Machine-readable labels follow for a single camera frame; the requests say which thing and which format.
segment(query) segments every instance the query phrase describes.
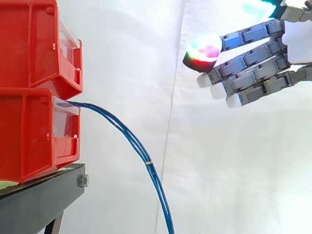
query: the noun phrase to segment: glowing ball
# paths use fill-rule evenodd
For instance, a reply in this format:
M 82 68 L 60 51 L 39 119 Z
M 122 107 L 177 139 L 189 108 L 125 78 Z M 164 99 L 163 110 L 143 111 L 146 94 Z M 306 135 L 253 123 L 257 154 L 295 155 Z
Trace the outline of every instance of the glowing ball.
M 187 49 L 183 63 L 199 72 L 209 72 L 222 50 L 222 40 L 216 34 L 202 34 L 196 37 Z

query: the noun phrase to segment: white fingertip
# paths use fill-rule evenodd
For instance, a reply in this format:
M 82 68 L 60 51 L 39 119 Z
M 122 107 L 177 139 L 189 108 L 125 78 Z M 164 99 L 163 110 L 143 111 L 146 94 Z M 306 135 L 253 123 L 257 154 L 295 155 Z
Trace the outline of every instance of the white fingertip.
M 225 88 L 222 83 L 218 83 L 213 85 L 210 88 L 210 92 L 213 95 L 214 99 L 223 99 L 226 98 L 227 94 L 225 92 Z
M 210 78 L 209 78 L 207 73 L 201 74 L 197 78 L 197 83 L 198 83 L 200 88 L 207 88 L 207 87 L 210 87 L 212 85 L 211 81 L 210 81 Z
M 237 107 L 242 106 L 242 103 L 239 99 L 238 94 L 234 94 L 234 95 L 226 98 L 226 104 L 228 105 L 229 108 L 237 108 Z

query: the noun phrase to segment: bolt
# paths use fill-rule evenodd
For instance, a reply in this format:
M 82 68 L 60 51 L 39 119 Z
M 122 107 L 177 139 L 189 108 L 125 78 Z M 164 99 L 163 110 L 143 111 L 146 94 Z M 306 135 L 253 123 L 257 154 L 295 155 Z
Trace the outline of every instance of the bolt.
M 78 175 L 77 186 L 87 188 L 89 186 L 89 175 Z

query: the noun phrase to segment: gray robotic finger segment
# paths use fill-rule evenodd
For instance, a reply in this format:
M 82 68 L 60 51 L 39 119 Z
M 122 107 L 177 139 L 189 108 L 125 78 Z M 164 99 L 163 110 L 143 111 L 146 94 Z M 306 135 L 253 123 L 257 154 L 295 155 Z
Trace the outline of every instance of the gray robotic finger segment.
M 220 37 L 222 40 L 222 51 L 231 50 L 268 37 L 279 37 L 284 34 L 284 30 L 284 22 L 272 19 L 250 28 L 227 34 Z
M 234 102 L 233 100 L 235 100 L 235 107 L 238 106 L 238 104 L 241 106 L 247 105 L 264 96 L 279 92 L 284 88 L 294 86 L 299 81 L 304 80 L 305 77 L 305 75 L 298 74 L 296 72 L 284 72 L 278 74 L 266 81 L 261 82 L 255 87 L 251 86 L 228 97 L 227 104 L 229 107 L 232 107 Z
M 272 56 L 283 54 L 285 51 L 286 47 L 279 39 L 272 39 L 267 43 L 215 67 L 209 73 L 210 80 L 212 84 L 217 83 L 230 76 L 234 76 L 257 63 L 261 63 Z
M 261 80 L 269 79 L 281 71 L 290 68 L 287 62 L 287 55 L 276 56 L 270 60 L 254 66 L 247 71 L 238 73 L 223 81 L 227 95 L 230 96 L 239 90 L 256 85 Z

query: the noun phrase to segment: stacked plastic bin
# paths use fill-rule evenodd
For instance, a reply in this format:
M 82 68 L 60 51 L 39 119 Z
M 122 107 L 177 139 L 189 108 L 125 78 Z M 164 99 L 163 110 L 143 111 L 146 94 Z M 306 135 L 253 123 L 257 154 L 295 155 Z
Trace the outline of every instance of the stacked plastic bin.
M 82 44 L 56 0 L 0 0 L 0 181 L 24 183 L 79 159 Z

